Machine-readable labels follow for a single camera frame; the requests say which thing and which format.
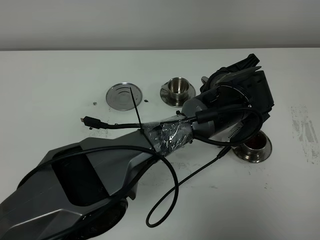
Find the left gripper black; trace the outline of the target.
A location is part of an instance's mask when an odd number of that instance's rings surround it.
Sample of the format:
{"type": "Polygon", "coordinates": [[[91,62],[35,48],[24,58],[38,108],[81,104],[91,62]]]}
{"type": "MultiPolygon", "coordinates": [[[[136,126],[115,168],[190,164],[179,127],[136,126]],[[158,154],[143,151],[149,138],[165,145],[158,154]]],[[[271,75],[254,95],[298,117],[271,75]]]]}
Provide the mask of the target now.
{"type": "Polygon", "coordinates": [[[245,143],[258,134],[274,106],[265,73],[253,53],[232,65],[222,67],[207,80],[207,137],[242,124],[231,138],[245,143]]]}

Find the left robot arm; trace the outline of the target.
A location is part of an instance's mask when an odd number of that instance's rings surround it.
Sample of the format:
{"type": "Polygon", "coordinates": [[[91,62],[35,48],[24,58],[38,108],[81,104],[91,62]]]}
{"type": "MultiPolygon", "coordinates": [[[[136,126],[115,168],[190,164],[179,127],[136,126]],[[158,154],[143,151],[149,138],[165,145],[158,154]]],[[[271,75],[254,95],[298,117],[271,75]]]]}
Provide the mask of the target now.
{"type": "Polygon", "coordinates": [[[181,181],[167,156],[198,140],[220,146],[217,157],[257,136],[274,100],[255,54],[222,67],[202,82],[200,94],[159,122],[108,124],[131,129],[114,139],[86,138],[49,151],[0,205],[3,240],[88,240],[113,228],[125,215],[144,173],[162,161],[172,174],[173,202],[181,181]]]}

